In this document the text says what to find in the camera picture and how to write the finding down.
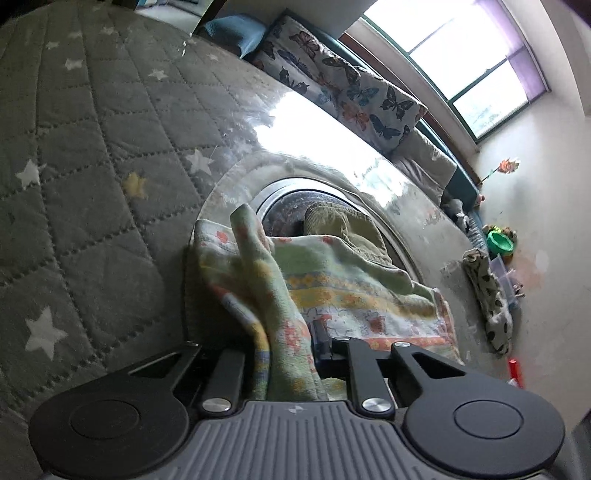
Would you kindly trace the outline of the colourful pinwheel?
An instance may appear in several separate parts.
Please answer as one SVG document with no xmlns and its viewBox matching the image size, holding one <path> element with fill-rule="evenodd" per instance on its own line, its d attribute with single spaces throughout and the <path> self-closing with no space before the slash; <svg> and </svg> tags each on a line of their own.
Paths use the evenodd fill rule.
<svg viewBox="0 0 591 480">
<path fill-rule="evenodd" d="M 485 175 L 479 182 L 479 186 L 482 186 L 486 180 L 491 178 L 494 174 L 500 173 L 504 175 L 515 173 L 520 167 L 520 162 L 512 159 L 505 159 L 499 163 L 497 167 L 491 170 Z"/>
</svg>

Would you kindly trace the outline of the window with green frame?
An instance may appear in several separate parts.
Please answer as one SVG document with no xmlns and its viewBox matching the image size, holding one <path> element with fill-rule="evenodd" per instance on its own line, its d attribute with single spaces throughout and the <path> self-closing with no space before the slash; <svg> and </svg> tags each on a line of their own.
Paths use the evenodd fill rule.
<svg viewBox="0 0 591 480">
<path fill-rule="evenodd" d="M 377 1 L 346 32 L 383 62 L 399 58 L 474 143 L 549 89 L 500 1 Z"/>
</svg>

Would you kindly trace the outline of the blue folded cushion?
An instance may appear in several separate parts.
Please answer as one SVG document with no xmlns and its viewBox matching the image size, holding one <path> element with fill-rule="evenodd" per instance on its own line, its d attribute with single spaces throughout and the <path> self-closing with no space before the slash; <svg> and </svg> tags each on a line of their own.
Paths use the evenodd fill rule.
<svg viewBox="0 0 591 480">
<path fill-rule="evenodd" d="M 256 51 L 266 35 L 266 24 L 245 14 L 229 15 L 208 21 L 198 34 L 239 58 Z"/>
</svg>

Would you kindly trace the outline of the grey plain pillow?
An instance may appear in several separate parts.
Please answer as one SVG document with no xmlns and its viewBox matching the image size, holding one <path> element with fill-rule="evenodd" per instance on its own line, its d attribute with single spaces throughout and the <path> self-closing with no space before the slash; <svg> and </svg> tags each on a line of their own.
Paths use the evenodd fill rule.
<svg viewBox="0 0 591 480">
<path fill-rule="evenodd" d="M 389 160 L 438 206 L 458 168 L 449 155 L 417 128 L 393 150 Z"/>
</svg>

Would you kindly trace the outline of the green patterned baby garment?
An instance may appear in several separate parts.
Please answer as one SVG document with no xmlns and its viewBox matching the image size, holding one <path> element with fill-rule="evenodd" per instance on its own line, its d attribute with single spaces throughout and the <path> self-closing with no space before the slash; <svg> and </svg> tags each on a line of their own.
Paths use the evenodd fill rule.
<svg viewBox="0 0 591 480">
<path fill-rule="evenodd" d="M 228 225 L 200 218 L 191 251 L 205 287 L 253 341 L 253 400 L 324 401 L 344 390 L 322 379 L 315 342 L 366 341 L 377 351 L 407 341 L 458 361 L 448 302 L 437 289 L 363 247 L 352 232 L 266 235 L 249 205 Z"/>
</svg>

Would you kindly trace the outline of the blue sofa bench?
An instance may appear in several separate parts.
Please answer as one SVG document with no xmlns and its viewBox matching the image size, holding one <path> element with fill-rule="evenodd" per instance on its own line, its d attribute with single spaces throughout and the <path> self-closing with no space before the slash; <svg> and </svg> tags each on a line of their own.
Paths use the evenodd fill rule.
<svg viewBox="0 0 591 480">
<path fill-rule="evenodd" d="M 331 115 L 413 181 L 473 247 L 487 248 L 474 182 L 431 128 L 424 102 L 391 70 L 377 70 L 379 60 L 288 9 L 270 25 L 229 15 L 197 34 Z"/>
</svg>

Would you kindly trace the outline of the clear plastic storage box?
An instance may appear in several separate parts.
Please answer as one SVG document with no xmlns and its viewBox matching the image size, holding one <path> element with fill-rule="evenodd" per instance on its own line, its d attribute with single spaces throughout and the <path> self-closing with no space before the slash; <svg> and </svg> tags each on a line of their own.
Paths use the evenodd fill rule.
<svg viewBox="0 0 591 480">
<path fill-rule="evenodd" d="M 490 269 L 504 291 L 509 308 L 518 308 L 519 299 L 523 296 L 523 284 L 517 279 L 515 270 L 508 270 L 501 256 L 491 260 Z"/>
</svg>

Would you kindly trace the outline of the polka dot white cloth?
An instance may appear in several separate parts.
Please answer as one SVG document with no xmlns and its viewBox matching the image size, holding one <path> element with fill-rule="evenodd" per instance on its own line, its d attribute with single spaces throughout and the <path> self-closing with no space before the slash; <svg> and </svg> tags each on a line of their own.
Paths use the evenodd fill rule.
<svg viewBox="0 0 591 480">
<path fill-rule="evenodd" d="M 488 255 L 473 248 L 466 251 L 462 265 L 485 320 L 489 344 L 499 355 L 507 355 L 512 348 L 513 318 L 501 284 L 490 267 Z"/>
</svg>

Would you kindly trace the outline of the grey plush toy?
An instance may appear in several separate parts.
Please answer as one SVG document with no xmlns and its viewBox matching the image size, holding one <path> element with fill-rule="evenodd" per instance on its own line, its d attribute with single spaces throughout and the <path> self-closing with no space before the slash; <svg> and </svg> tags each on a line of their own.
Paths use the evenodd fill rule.
<svg viewBox="0 0 591 480">
<path fill-rule="evenodd" d="M 474 214 L 469 214 L 464 209 L 460 199 L 452 198 L 443 204 L 444 212 L 455 225 L 467 236 L 482 235 L 483 231 Z"/>
</svg>

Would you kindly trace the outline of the long butterfly pillow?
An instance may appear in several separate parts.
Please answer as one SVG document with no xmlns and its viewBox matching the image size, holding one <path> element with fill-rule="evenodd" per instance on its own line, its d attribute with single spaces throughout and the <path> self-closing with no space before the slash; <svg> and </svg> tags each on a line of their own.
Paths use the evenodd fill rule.
<svg viewBox="0 0 591 480">
<path fill-rule="evenodd" d="M 415 97 L 332 52 L 288 14 L 273 23 L 252 64 L 384 155 L 394 151 L 427 112 Z"/>
</svg>

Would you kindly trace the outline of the green plastic potty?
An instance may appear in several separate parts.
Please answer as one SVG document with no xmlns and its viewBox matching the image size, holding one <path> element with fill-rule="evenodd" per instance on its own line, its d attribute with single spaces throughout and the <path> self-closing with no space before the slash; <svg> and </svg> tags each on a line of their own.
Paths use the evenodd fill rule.
<svg viewBox="0 0 591 480">
<path fill-rule="evenodd" d="M 493 255 L 501 257 L 511 256 L 515 249 L 511 238 L 497 230 L 491 230 L 487 234 L 487 246 Z"/>
</svg>

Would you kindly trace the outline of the red small object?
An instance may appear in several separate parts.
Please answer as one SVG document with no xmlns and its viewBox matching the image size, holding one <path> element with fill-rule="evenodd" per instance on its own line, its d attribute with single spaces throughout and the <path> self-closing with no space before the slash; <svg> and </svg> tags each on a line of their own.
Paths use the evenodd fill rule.
<svg viewBox="0 0 591 480">
<path fill-rule="evenodd" d="M 509 359 L 508 368 L 510 374 L 509 383 L 515 387 L 524 389 L 523 375 L 519 361 L 513 358 Z"/>
</svg>

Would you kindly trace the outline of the round metal opening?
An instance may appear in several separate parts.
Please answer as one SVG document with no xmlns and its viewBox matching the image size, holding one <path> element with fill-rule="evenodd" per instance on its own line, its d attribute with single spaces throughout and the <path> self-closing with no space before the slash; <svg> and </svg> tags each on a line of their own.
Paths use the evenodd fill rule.
<svg viewBox="0 0 591 480">
<path fill-rule="evenodd" d="M 311 209 L 356 213 L 370 219 L 388 259 L 412 279 L 449 295 L 454 289 L 456 253 L 448 240 L 453 227 L 443 212 L 393 167 L 339 172 L 289 156 L 250 155 L 214 185 L 200 218 L 228 225 L 246 204 L 272 236 L 301 236 Z"/>
</svg>

